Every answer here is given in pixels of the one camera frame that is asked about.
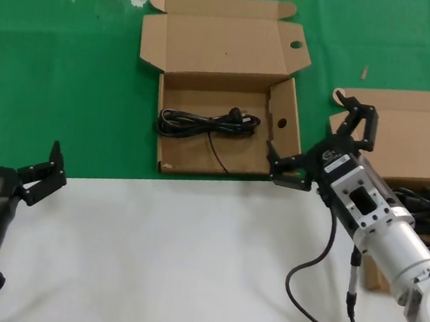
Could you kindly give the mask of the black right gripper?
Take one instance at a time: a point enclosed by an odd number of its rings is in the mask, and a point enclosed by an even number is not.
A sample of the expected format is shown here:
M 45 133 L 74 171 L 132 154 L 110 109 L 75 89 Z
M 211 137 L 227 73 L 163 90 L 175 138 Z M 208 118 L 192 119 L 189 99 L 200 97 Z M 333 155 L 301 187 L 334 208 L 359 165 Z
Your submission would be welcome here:
M 282 157 L 272 141 L 267 141 L 269 179 L 274 185 L 294 190 L 310 191 L 313 181 L 318 184 L 319 193 L 330 196 L 330 185 L 343 176 L 326 172 L 325 168 L 335 161 L 343 164 L 341 158 L 348 155 L 354 161 L 359 157 L 359 150 L 371 152 L 374 149 L 378 113 L 375 106 L 364 105 L 355 96 L 345 96 L 339 89 L 335 92 L 337 100 L 347 110 L 347 116 L 336 130 L 309 149 L 307 154 L 295 154 Z M 363 135 L 355 141 L 352 137 L 360 122 L 364 121 Z

